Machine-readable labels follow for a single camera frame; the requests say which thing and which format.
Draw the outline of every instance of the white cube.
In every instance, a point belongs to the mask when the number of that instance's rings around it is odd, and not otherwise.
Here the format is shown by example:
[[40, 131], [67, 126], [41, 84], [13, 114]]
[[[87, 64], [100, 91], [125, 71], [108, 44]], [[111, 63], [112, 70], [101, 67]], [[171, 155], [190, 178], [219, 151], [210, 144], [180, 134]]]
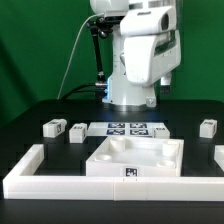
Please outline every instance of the white cube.
[[87, 124], [74, 124], [69, 131], [70, 143], [83, 143], [87, 135]]
[[201, 138], [213, 138], [217, 131], [217, 121], [216, 120], [204, 120], [200, 125]]
[[67, 121], [64, 119], [54, 119], [43, 125], [43, 136], [55, 138], [65, 131]]
[[170, 132], [166, 128], [165, 125], [162, 125], [161, 127], [154, 127], [153, 128], [153, 138], [164, 138], [169, 139], [170, 138]]

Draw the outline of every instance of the cable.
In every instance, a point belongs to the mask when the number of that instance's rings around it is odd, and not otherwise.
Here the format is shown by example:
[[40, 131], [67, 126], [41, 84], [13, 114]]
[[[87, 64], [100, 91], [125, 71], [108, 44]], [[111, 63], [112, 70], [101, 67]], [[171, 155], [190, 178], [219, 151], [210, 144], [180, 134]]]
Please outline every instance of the cable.
[[61, 97], [61, 92], [62, 92], [64, 83], [65, 83], [65, 80], [66, 80], [66, 78], [67, 78], [67, 76], [68, 76], [68, 72], [69, 72], [69, 69], [70, 69], [70, 67], [71, 67], [71, 63], [72, 63], [72, 59], [73, 59], [73, 55], [74, 55], [74, 53], [75, 53], [75, 49], [76, 49], [76, 46], [77, 46], [77, 43], [78, 43], [78, 40], [79, 40], [79, 37], [80, 37], [80, 34], [81, 34], [81, 32], [82, 32], [83, 27], [86, 25], [86, 23], [87, 23], [90, 19], [92, 19], [92, 18], [94, 18], [94, 17], [103, 16], [103, 15], [104, 15], [104, 13], [95, 14], [95, 15], [93, 15], [93, 16], [90, 16], [90, 17], [89, 17], [88, 19], [86, 19], [86, 21], [82, 24], [82, 26], [81, 26], [81, 28], [80, 28], [80, 30], [79, 30], [79, 32], [78, 32], [78, 35], [77, 35], [77, 37], [76, 37], [75, 43], [74, 43], [74, 45], [73, 45], [73, 49], [72, 49], [72, 52], [71, 52], [71, 55], [70, 55], [70, 58], [69, 58], [69, 62], [68, 62], [68, 65], [67, 65], [65, 74], [64, 74], [64, 76], [63, 76], [63, 80], [62, 80], [62, 83], [61, 83], [61, 87], [60, 87], [60, 90], [59, 90], [57, 99], [60, 99], [60, 97]]
[[86, 88], [86, 87], [91, 87], [91, 86], [95, 86], [95, 83], [89, 83], [89, 84], [84, 84], [84, 85], [78, 86], [78, 87], [74, 88], [73, 90], [71, 90], [70, 92], [68, 92], [67, 94], [65, 94], [61, 99], [62, 99], [62, 100], [65, 100], [65, 99], [67, 99], [70, 95], [72, 95], [73, 93], [77, 92], [78, 90], [80, 90], [80, 89], [84, 89], [84, 88]]

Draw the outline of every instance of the green backdrop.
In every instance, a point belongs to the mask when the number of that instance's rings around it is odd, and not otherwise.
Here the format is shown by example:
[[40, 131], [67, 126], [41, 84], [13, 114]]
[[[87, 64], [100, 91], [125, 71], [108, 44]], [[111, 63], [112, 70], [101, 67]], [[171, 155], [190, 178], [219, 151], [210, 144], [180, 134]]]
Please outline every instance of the green backdrop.
[[[224, 101], [224, 1], [183, 1], [182, 63], [172, 93], [163, 98]], [[89, 0], [0, 0], [0, 126], [36, 102], [57, 97], [76, 35], [92, 14]], [[101, 50], [108, 76], [110, 39], [101, 41]], [[92, 40], [85, 29], [63, 93], [95, 77]]]

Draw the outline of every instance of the black tabletop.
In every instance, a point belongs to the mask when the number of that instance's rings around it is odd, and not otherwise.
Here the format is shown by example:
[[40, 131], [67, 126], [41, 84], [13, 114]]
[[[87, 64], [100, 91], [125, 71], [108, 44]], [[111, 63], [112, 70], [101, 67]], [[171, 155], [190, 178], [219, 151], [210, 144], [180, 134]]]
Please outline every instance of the black tabletop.
[[[66, 131], [43, 138], [42, 125], [66, 119]], [[155, 109], [118, 112], [93, 100], [41, 101], [0, 131], [0, 180], [33, 144], [44, 144], [45, 160], [35, 175], [85, 175], [85, 161], [105, 137], [70, 144], [75, 123], [163, 122], [171, 138], [184, 140], [182, 176], [222, 177], [215, 145], [224, 145], [224, 104], [217, 101], [161, 101]], [[218, 121], [212, 139], [199, 138], [205, 119]], [[0, 223], [222, 223], [224, 202], [4, 200], [0, 186]]]

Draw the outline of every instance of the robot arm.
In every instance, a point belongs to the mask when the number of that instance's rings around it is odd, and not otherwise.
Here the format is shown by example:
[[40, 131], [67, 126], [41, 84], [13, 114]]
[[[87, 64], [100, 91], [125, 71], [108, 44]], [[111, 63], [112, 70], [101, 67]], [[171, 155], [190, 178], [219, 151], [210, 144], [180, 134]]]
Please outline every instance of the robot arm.
[[103, 102], [121, 110], [155, 107], [154, 83], [161, 79], [169, 84], [171, 71], [181, 60], [176, 0], [90, 0], [90, 4], [95, 13], [104, 13], [105, 21], [124, 17], [113, 28], [113, 73]]

